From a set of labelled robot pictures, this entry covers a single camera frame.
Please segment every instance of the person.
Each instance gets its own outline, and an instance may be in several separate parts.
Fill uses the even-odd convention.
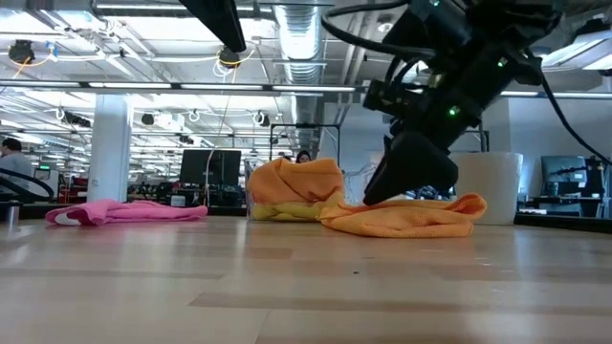
[[[21,142],[16,139],[6,139],[2,141],[2,158],[0,158],[0,168],[10,170],[27,176],[32,176],[32,163],[21,153]],[[0,174],[1,177],[28,189],[28,181],[21,178]],[[0,194],[14,194],[6,187],[0,186]]]
[[[312,159],[310,158],[310,153],[308,153],[308,151],[301,151],[297,153],[297,157],[295,158],[295,162],[297,163],[304,163],[311,160]]]

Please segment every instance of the white column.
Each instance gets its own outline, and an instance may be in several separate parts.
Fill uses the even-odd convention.
[[[605,88],[605,92],[612,92],[612,76],[603,77],[603,87]]]
[[[96,96],[87,202],[125,202],[133,117],[129,96]]]

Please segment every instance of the white bucket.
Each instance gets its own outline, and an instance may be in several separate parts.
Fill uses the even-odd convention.
[[[514,224],[516,198],[523,156],[518,153],[459,153],[450,159],[459,167],[457,195],[477,193],[487,201],[487,212],[479,225]]]

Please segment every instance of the orange towel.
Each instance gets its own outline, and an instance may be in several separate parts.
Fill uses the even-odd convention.
[[[347,233],[383,238],[465,237],[487,203],[466,195],[454,203],[389,201],[350,206],[343,200],[343,178],[336,162],[295,164],[271,161],[253,171],[247,185],[257,220],[321,221]]]
[[[247,188],[259,204],[315,203],[343,193],[344,179],[333,159],[291,163],[281,158],[255,169]]]
[[[347,233],[382,238],[466,237],[473,221],[487,209],[482,197],[466,195],[456,202],[389,201],[374,206],[339,202],[321,210],[322,224]]]

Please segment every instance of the wooden tabletop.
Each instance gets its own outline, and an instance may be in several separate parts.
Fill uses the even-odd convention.
[[[0,229],[6,344],[612,343],[612,236],[318,224]]]

